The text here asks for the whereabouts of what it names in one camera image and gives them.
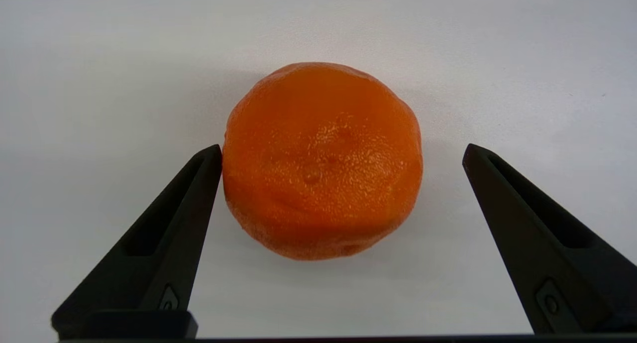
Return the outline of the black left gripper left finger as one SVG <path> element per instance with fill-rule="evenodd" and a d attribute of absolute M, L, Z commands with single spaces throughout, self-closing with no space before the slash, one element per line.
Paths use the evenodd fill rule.
<path fill-rule="evenodd" d="M 60 341 L 182 341 L 216 192 L 221 149 L 195 154 L 52 314 Z"/>

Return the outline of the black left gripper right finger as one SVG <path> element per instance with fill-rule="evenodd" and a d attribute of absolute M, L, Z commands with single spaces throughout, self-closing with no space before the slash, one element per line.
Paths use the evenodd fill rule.
<path fill-rule="evenodd" d="M 635 336 L 634 263 L 491 150 L 462 166 L 535 334 Z"/>

